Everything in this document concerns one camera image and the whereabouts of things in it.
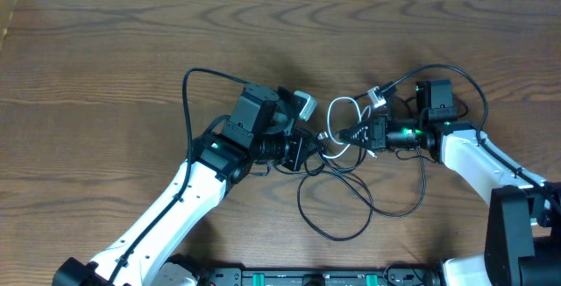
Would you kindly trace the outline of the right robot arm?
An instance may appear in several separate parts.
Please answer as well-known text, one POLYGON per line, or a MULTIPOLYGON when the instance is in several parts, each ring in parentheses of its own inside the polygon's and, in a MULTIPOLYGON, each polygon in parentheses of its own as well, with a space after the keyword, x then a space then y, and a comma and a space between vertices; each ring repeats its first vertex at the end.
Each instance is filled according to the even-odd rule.
POLYGON ((451 82, 415 85, 417 119, 373 114, 339 133, 365 150, 422 148, 460 175, 489 207, 483 254, 449 259, 428 285, 558 285, 560 185, 529 172, 462 121, 451 82))

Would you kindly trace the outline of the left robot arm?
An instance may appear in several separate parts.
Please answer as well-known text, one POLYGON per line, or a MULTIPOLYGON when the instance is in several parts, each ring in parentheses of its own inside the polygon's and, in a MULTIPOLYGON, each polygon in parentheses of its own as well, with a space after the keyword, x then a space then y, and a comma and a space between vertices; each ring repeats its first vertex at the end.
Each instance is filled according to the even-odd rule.
POLYGON ((278 162, 296 171, 314 139, 297 128, 317 102, 301 91, 247 83, 229 116, 189 143, 187 159, 146 212, 106 250, 83 264, 66 260, 55 285, 196 285, 202 274, 174 250, 255 164, 278 162))

